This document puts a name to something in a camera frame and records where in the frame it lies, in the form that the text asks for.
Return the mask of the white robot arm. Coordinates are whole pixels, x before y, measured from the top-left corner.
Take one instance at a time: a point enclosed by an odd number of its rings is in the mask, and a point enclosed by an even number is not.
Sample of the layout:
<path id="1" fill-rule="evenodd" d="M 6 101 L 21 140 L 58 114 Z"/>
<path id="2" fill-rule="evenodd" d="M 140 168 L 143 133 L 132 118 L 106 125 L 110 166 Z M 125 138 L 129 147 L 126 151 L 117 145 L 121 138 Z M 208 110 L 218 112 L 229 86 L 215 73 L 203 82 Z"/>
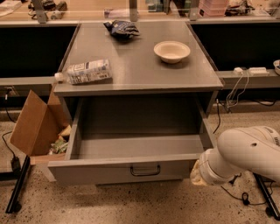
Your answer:
<path id="1" fill-rule="evenodd" d="M 280 134 L 267 126 L 227 129 L 204 151 L 190 174 L 196 186 L 223 185 L 250 171 L 280 182 Z"/>

